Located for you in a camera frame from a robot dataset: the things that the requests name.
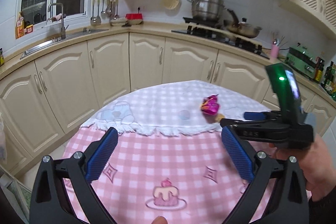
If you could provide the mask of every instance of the screw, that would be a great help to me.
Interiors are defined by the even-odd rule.
[[[266,158],[266,153],[264,152],[264,151],[259,151],[258,153],[257,153],[257,156],[258,156],[258,158],[260,158],[260,159],[264,159],[264,158]]]
[[[44,156],[42,160],[43,160],[43,162],[49,162],[50,157],[49,156]]]
[[[289,161],[292,162],[292,163],[296,163],[297,162],[296,157],[294,157],[294,156],[290,156],[289,157]]]
[[[80,159],[82,156],[83,156],[83,153],[81,151],[78,151],[78,152],[74,153],[74,155],[73,155],[73,157],[77,160]]]

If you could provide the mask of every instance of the cake illustration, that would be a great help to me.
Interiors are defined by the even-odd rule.
[[[155,210],[175,211],[185,208],[186,201],[179,198],[179,189],[167,178],[161,181],[161,186],[154,188],[153,198],[146,202],[146,206]]]
[[[155,187],[154,204],[156,206],[176,206],[179,203],[179,189],[169,179],[161,181],[161,187]]]

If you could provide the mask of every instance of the hand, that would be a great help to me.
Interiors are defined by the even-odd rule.
[[[307,150],[278,149],[274,157],[287,160],[295,156],[307,180],[306,189],[311,191],[312,200],[318,201],[327,196],[336,185],[336,170],[328,148],[320,137],[316,135],[315,142]]]
[[[158,216],[152,224],[168,224],[167,220],[163,216]]]

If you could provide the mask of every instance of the red container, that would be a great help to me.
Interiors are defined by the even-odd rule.
[[[142,19],[142,14],[126,14],[127,19]]]

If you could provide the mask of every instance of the stainless steel pot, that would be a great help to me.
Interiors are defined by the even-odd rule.
[[[187,0],[191,2],[193,18],[218,22],[224,9],[224,0]]]
[[[258,36],[261,27],[254,27],[251,24],[246,23],[247,19],[243,18],[242,22],[239,22],[236,13],[233,10],[227,10],[233,17],[233,22],[228,22],[224,20],[224,26],[228,29],[228,31],[242,35],[248,38],[255,38]]]

